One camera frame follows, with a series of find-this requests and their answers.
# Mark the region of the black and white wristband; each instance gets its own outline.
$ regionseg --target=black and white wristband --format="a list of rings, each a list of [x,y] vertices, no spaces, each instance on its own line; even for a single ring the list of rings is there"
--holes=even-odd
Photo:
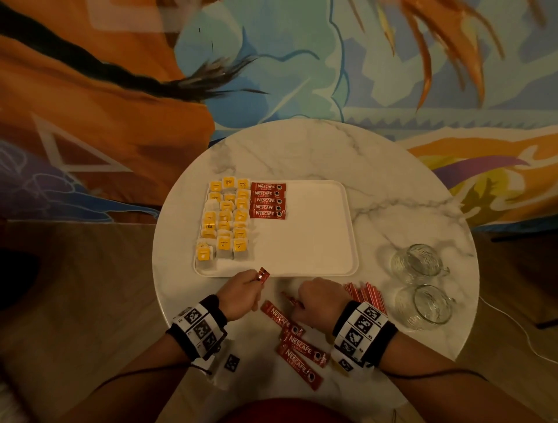
[[[227,318],[219,310],[219,298],[210,295],[194,307],[188,307],[172,320],[166,331],[184,350],[188,358],[208,360],[227,337]]]
[[[347,304],[333,330],[335,348],[359,367],[377,366],[396,333],[397,328],[384,313],[370,303],[357,301]]]

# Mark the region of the forearm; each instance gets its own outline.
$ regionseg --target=forearm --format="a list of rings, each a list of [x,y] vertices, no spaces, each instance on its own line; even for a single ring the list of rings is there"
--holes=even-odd
[[[389,373],[414,376],[457,366],[420,342],[397,333],[388,345],[379,368]],[[415,380],[390,379],[428,423],[543,422],[527,407],[471,374]]]
[[[165,334],[120,373],[189,361],[173,337]],[[70,410],[60,423],[155,422],[185,372],[186,368],[167,369],[116,379]]]

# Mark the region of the glass mug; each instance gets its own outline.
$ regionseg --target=glass mug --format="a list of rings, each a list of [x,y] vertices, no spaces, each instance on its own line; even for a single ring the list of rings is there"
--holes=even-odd
[[[401,323],[410,329],[429,330],[446,324],[453,313],[452,299],[433,285],[412,285],[395,296],[395,309]]]
[[[450,272],[438,253],[426,244],[413,244],[397,251],[391,258],[391,271],[405,283],[424,283]]]

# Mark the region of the wooden floor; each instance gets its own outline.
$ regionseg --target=wooden floor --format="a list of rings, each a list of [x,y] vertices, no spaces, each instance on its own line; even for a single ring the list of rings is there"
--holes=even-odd
[[[40,421],[54,421],[166,329],[151,275],[154,230],[152,225],[7,225],[1,245],[36,253],[42,269],[31,291],[0,313],[0,360]],[[513,264],[498,261],[501,255],[486,235],[475,235],[475,243],[481,295],[512,314],[541,354],[558,359],[558,328],[535,329],[501,295],[506,280],[516,277]],[[458,361],[544,419],[558,421],[558,366],[536,357],[521,329],[482,302]],[[210,390],[199,372],[189,372],[159,422],[193,421]],[[405,406],[397,421],[421,420]]]

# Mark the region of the white marble tabletop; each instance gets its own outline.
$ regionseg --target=white marble tabletop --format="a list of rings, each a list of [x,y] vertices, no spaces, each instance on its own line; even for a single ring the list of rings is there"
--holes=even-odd
[[[153,279],[167,322],[188,305],[215,293],[222,278],[199,276],[193,269],[199,216],[209,181],[237,175],[252,180],[335,180],[349,200],[360,266],[350,277],[369,281],[384,296],[388,314],[403,285],[389,270],[397,248],[414,243],[434,247],[451,274],[438,279],[455,299],[450,322],[432,331],[410,331],[413,338],[456,358],[473,326],[479,297],[477,254],[469,228],[451,194],[438,178],[406,150],[377,134],[348,124],[291,119],[244,129],[204,152],[180,176],[159,217],[153,241]],[[270,299],[285,312],[283,289],[296,292],[301,280],[269,279],[262,301]],[[242,344],[253,361],[228,391],[209,401],[203,421],[228,409],[269,397],[302,397],[333,407],[353,420],[404,403],[399,390],[379,371],[370,381],[354,382],[330,368],[313,392],[274,352],[280,329],[260,311],[227,325],[229,337]],[[326,348],[323,335],[309,329],[307,338]]]

